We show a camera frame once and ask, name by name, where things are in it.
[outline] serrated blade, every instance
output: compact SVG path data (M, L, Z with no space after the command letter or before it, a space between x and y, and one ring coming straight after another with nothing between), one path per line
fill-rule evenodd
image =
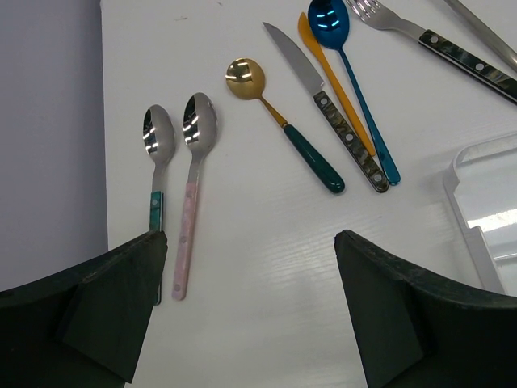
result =
M322 76L314 69L313 64L297 44L277 27L265 22L263 25L310 95L314 96L321 91L325 84Z

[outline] yellow knife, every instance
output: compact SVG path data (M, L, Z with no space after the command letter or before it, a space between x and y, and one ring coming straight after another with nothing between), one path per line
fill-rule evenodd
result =
M361 120L357 116L354 107L345 94L345 91L341 87L341 84L336 78L334 71L332 71L329 62L326 60L322 47L314 37L314 34L309 26L309 20L307 19L307 15L304 12L301 13L300 18L298 19L298 32L300 33L301 39L304 41L305 46L307 46L307 49L310 50L310 52L316 57L317 61L322 65L323 71L325 71L326 77L329 79L330 85L332 85L335 94L338 96L339 102L345 110L345 113L347 114L352 127L354 127L357 136L363 142L364 147L368 150L368 153L371 156L375 156L375 148L373 147L370 138L364 130L363 123L361 123Z

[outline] metal utensil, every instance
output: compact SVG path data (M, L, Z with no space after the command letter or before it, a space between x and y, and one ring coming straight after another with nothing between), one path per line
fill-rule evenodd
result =
M335 169L264 99L266 75L257 62L249 58L233 61L226 70L226 85L239 99L258 99L266 106L298 153L329 190L340 193L345 189L345 183Z
M494 53L498 54L514 71L517 71L517 53L494 31L484 24L471 10L459 0L444 0L457 14L470 25L474 33Z
M163 227L163 201L164 179L167 165L169 164L176 142L174 127L170 122L167 111L159 105L153 105L147 110L144 117L144 146L147 154L153 159L153 191L151 192L151 205L149 211L149 228L162 230ZM154 301L157 306L162 301L162 283L158 287L158 293Z
M300 18L298 19L298 32L300 33L300 37L307 46L307 49L316 57L317 61L322 65L323 71L326 74L326 77L329 79L330 85L334 89L335 94L338 96L338 100L341 103L341 106L345 110L345 113L348 116L348 119L351 122L355 133L361 139L364 144L364 147L368 150L371 156L375 156L375 148L373 148L373 144L370 141L370 138L366 134L364 130L363 123L357 116L354 107L352 106L350 100L347 97L347 94L341 87L341 84L338 81L338 78L332 71L329 62L326 60L325 54L323 53L322 47L317 42L316 37L309 26L309 20L307 19L307 15L302 12L300 14Z
M177 301L183 300L187 295L201 163L212 150L217 139L216 110L212 101L203 93L195 93L188 100L183 115L183 136L185 144L192 152L192 161L183 202L178 254L174 270L172 298Z
M388 181L391 184L399 184L401 176L397 166L388 151L384 139L380 135L379 129L364 99L363 92L359 87L354 70L348 61L347 55L343 51L343 45L347 41L348 32L350 31L350 19L348 18L348 11L345 4L341 0L313 0L309 6L309 25L317 41L328 49L338 51L343 59L355 94L357 95L361 109L363 109L364 118L370 129L373 145L376 148L380 165Z
M378 192L388 190L389 182L386 179L386 175L379 166L377 166L375 160L373 160L366 148L364 148L361 140L323 90L323 85L325 84L323 78L316 69L314 69L309 59L307 59L296 43L277 27L269 23L264 23L264 26L266 26L267 32L271 38L273 38L280 52L287 59L305 89L313 97L317 107L323 113L323 116L325 116L339 139L346 146L368 181Z
M517 103L517 81L497 70L492 65L475 57L431 30L424 30L415 23L400 18L377 0L347 0L351 9L368 26L376 30L396 30L416 40L426 49L446 59L459 69L474 76L497 91L500 95Z

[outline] spoon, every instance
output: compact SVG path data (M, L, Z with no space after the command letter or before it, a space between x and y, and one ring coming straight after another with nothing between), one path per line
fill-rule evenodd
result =
M176 142L174 127L170 122L167 111L159 105L153 105L147 110L144 117L144 146L147 154L153 159L153 191L151 192L151 205L149 211L149 229L162 231L163 227L163 200L164 183L163 176L174 151ZM158 286L158 292L154 305L162 301L162 282Z
M329 62L326 60L325 54L323 53L322 47L317 42L314 37L313 32L309 26L309 20L307 19L307 15L302 12L300 14L300 18L298 19L298 33L300 34L301 39L307 46L307 49L316 57L317 61L322 65L323 71L325 71L326 77L329 79L330 85L334 89L335 94L338 96L338 100L341 103L341 106L345 110L345 113L350 120L352 127L355 129L357 136L364 144L364 148L368 150L368 153L371 156L375 156L375 148L373 148L373 144L370 142L370 138L366 134L364 130L363 123L357 116L354 107L352 106L350 100L347 97L347 94L341 87L341 84L338 81L338 78L332 71Z
M336 170L264 99L266 75L257 62L249 58L233 61L226 70L226 85L239 99L258 99L264 104L298 153L331 192L337 194L345 189L345 183Z
M183 202L181 232L174 270L172 298L177 301L182 301L187 295L200 168L204 158L216 144L217 139L216 110L210 98L203 93L195 93L188 100L183 115L183 136L185 137L185 144L192 152L192 161L188 172L185 201Z
M321 45L328 49L336 50L339 52L339 55L341 55L352 86L354 87L355 94L363 109L364 118L370 128L370 134L372 135L373 145L379 156L380 165L385 171L386 178L390 184L399 184L401 176L397 166L395 166L395 162L389 154L388 147L380 135L379 129L363 97L359 83L355 78L351 64L343 51L343 45L350 31L350 19L348 18L348 11L345 4L342 0L313 0L309 6L309 25Z

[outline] gray floor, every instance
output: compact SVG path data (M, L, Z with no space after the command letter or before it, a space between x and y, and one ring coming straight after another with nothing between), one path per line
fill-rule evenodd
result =
M0 290L107 249L99 0L0 2Z

